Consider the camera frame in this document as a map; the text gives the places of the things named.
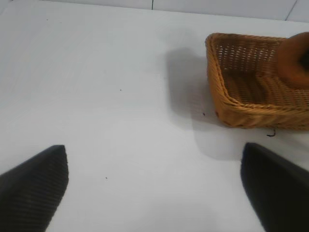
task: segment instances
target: white table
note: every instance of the white table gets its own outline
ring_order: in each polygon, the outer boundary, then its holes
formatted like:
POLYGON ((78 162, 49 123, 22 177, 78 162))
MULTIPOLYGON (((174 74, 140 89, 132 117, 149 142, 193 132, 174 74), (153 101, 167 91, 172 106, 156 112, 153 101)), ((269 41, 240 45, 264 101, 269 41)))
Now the white table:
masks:
POLYGON ((204 40, 306 30, 14 0, 0 16, 0 172, 65 144, 70 183, 48 232, 262 232, 239 176, 242 148, 257 142, 309 169, 309 134, 221 125, 204 40))

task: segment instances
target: small twig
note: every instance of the small twig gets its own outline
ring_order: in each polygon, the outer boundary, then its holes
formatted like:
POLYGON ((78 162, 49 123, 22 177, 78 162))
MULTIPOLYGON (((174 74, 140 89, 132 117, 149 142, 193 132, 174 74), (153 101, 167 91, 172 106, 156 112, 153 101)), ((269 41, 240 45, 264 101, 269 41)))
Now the small twig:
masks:
POLYGON ((275 137, 276 136, 276 129, 274 129, 274 133, 273 134, 267 134, 268 137, 275 137))

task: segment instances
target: wicker basket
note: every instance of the wicker basket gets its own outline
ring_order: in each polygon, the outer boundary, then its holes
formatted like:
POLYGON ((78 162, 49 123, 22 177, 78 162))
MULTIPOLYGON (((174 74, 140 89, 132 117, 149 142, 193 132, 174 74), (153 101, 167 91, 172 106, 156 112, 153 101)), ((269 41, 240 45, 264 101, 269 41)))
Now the wicker basket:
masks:
POLYGON ((219 119, 238 128, 309 130, 309 90, 277 75, 285 38, 215 33, 206 40, 208 79, 219 119))

